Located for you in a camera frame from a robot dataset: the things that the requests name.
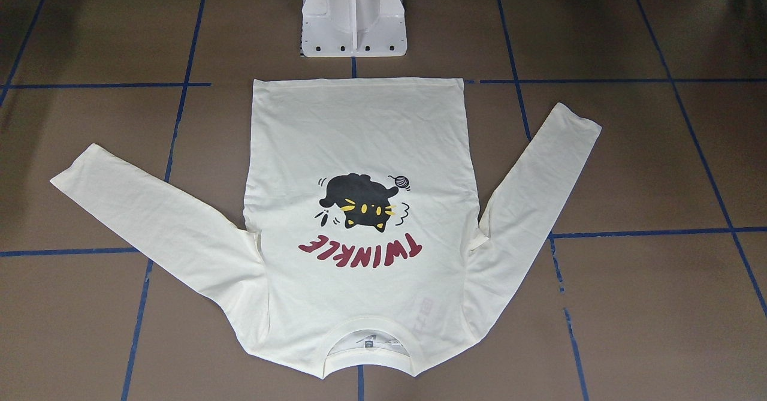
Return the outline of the cream long sleeve cat shirt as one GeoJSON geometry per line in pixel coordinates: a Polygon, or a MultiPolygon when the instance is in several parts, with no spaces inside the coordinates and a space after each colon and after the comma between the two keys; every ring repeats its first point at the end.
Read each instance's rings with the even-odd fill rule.
{"type": "Polygon", "coordinates": [[[255,80],[246,229],[98,144],[50,182],[248,354],[416,376],[490,332],[601,131],[556,104],[481,209],[462,79],[255,80]]]}

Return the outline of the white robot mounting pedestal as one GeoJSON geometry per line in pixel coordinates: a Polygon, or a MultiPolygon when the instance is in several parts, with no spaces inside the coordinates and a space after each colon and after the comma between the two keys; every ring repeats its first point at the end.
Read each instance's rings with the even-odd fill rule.
{"type": "Polygon", "coordinates": [[[303,0],[301,54],[398,57],[407,52],[403,0],[303,0]]]}

